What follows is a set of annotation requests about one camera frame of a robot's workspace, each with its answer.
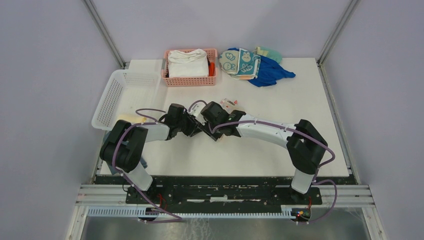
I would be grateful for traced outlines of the white plastic basket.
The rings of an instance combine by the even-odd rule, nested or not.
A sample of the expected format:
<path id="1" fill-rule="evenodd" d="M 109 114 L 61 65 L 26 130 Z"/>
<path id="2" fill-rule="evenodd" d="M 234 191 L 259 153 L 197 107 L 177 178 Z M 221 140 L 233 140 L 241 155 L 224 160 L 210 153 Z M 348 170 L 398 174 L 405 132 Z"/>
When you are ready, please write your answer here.
<path id="1" fill-rule="evenodd" d="M 158 72 L 116 70 L 106 84 L 91 125 L 95 129 L 111 131 L 118 115 L 138 115 L 138 109 L 162 110 L 167 90 Z"/>

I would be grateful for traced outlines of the pink plastic basket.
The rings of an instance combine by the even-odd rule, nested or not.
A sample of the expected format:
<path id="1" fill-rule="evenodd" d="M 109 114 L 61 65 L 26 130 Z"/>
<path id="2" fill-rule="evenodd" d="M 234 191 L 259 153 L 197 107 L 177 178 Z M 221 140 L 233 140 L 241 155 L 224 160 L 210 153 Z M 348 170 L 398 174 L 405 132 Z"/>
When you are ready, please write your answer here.
<path id="1" fill-rule="evenodd" d="M 215 76 L 204 77 L 169 77 L 168 72 L 168 53 L 172 50 L 167 50 L 163 56 L 163 67 L 161 70 L 162 79 L 168 87 L 198 87 L 198 86 L 213 86 L 216 84 L 218 76 L 218 51 L 215 48 L 200 48 L 207 53 L 208 62 L 215 63 Z M 175 49 L 183 52 L 190 52 L 196 49 Z"/>

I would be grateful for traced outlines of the rabbit print towel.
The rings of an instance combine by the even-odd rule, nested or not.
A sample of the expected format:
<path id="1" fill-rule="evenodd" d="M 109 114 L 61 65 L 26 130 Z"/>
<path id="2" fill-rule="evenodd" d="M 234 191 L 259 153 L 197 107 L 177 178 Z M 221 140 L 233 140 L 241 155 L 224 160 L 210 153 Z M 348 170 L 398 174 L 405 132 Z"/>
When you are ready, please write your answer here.
<path id="1" fill-rule="evenodd" d="M 220 101 L 220 106 L 228 113 L 231 114 L 234 110 L 239 110 L 237 101 L 231 101 L 228 98 L 224 98 Z"/>

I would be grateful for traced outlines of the yellow duck towel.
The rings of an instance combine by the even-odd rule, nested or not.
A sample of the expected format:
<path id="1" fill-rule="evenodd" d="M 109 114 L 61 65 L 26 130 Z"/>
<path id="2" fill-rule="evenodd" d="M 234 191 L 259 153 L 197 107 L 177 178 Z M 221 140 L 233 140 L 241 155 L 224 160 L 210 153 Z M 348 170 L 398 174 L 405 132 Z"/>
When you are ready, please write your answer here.
<path id="1" fill-rule="evenodd" d="M 147 118 L 140 116 L 140 115 L 133 115 L 133 114 L 120 114 L 116 117 L 116 120 L 124 120 L 127 122 L 130 122 L 131 124 L 137 124 L 137 123 L 144 123 L 146 122 Z"/>

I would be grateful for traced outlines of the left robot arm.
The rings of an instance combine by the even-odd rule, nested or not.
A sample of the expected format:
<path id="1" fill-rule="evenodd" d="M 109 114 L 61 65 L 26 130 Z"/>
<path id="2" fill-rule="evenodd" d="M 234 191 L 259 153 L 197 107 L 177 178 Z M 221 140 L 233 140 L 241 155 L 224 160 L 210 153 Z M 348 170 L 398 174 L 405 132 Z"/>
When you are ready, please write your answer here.
<path id="1" fill-rule="evenodd" d="M 173 103 L 168 111 L 161 110 L 163 115 L 152 122 L 130 123 L 118 120 L 104 140 L 99 158 L 121 174 L 135 188 L 138 197 L 147 204 L 154 202 L 158 191 L 151 186 L 153 177 L 147 173 L 141 163 L 142 153 L 146 143 L 168 141 L 183 133 L 192 137 L 202 132 L 204 126 L 196 117 L 182 105 Z"/>

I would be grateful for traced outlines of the aluminium frame rails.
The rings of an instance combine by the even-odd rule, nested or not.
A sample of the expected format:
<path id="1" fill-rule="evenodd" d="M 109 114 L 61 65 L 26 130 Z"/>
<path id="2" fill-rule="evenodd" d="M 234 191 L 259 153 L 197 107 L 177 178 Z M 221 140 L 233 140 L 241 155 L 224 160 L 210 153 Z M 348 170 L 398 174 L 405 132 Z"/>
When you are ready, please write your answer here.
<path id="1" fill-rule="evenodd" d="M 338 185 L 334 189 L 330 185 L 319 185 L 319 196 L 321 204 L 315 206 L 318 210 L 333 207 L 333 210 L 350 211 L 359 209 L 363 214 L 365 222 L 365 230 L 369 233 L 372 240 L 385 240 L 386 234 L 383 229 L 379 214 L 376 210 L 375 201 L 368 185 Z M 127 194 L 117 185 L 104 184 L 83 184 L 78 192 L 78 197 L 74 206 L 71 222 L 69 224 L 66 240 L 80 240 L 82 238 L 83 228 L 87 220 L 89 207 L 152 207 L 149 203 L 133 204 L 127 203 Z M 278 204 L 271 206 L 269 200 L 234 200 L 230 201 L 223 197 L 209 200 L 190 200 L 182 203 L 182 207 L 173 211 L 177 213 L 202 213 L 202 214 L 218 214 L 218 213 L 280 213 L 283 209 L 291 209 L 294 216 L 295 209 L 301 209 L 302 205 L 295 204 Z M 159 220 L 172 219 L 172 216 L 159 218 Z M 282 218 L 182 218 L 184 221 L 192 219 L 282 219 Z"/>

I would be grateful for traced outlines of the white folded towel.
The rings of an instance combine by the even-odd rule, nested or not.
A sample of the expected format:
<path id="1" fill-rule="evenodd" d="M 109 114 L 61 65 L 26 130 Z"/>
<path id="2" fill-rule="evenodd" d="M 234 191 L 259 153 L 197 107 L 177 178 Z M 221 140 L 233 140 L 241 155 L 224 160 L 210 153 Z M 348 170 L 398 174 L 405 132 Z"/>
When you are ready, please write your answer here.
<path id="1" fill-rule="evenodd" d="M 170 78 L 208 77 L 208 54 L 198 48 L 189 52 L 171 50 L 167 55 Z"/>

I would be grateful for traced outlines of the blue bunny pattern towel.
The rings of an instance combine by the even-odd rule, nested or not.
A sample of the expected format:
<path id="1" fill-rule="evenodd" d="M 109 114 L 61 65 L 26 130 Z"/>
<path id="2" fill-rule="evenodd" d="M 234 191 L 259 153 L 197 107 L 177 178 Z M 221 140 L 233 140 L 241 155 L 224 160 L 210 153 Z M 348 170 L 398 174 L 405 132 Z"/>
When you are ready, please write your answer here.
<path id="1" fill-rule="evenodd" d="M 253 80 L 258 77 L 261 57 L 243 48 L 226 50 L 218 57 L 221 69 L 236 80 Z"/>

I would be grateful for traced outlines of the orange towel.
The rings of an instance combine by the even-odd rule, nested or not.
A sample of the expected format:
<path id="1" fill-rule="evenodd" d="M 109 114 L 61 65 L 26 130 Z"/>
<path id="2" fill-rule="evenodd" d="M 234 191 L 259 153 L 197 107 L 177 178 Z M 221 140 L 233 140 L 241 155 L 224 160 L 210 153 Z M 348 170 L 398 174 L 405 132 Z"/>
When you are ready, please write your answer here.
<path id="1" fill-rule="evenodd" d="M 215 76 L 215 63 L 214 62 L 208 62 L 208 76 L 214 77 Z"/>

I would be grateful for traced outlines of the teal green towel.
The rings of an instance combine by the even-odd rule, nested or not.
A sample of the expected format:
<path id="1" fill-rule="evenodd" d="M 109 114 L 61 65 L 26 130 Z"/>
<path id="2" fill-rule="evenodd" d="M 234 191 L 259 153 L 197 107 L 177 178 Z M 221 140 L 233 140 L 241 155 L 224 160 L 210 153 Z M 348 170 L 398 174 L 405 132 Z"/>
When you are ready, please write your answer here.
<path id="1" fill-rule="evenodd" d="M 281 55 L 280 52 L 273 50 L 271 48 L 268 48 L 268 47 L 257 46 L 253 52 L 257 55 L 267 57 L 271 60 L 274 60 L 278 64 L 280 64 L 283 60 L 283 56 Z"/>

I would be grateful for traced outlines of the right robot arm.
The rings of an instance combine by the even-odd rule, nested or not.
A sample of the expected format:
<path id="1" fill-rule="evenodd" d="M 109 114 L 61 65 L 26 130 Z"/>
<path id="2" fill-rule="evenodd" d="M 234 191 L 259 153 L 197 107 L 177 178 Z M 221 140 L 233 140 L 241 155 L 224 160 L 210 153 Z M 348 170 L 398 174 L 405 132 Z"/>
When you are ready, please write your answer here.
<path id="1" fill-rule="evenodd" d="M 302 204 L 309 198 L 309 188 L 315 180 L 328 143 L 311 122 L 301 119 L 298 123 L 280 123 L 247 114 L 244 111 L 228 112 L 220 104 L 199 100 L 188 113 L 211 136 L 253 138 L 278 145 L 288 151 L 295 173 L 290 184 L 289 199 Z"/>

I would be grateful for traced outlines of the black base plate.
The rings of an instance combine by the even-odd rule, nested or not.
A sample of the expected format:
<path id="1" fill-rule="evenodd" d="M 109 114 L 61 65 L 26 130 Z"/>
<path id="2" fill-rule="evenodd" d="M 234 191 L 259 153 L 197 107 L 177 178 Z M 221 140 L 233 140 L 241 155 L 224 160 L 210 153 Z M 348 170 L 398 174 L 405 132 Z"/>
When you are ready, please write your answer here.
<path id="1" fill-rule="evenodd" d="M 324 187 L 355 186 L 348 177 L 318 177 L 320 185 L 311 186 L 301 194 L 290 187 L 291 177 L 153 177 L 150 188 L 141 195 L 123 177 L 98 176 L 96 185 L 117 186 L 125 193 L 124 203 L 146 205 L 148 215 L 161 209 L 175 215 L 183 214 L 274 214 L 284 206 L 308 208 L 324 203 Z"/>

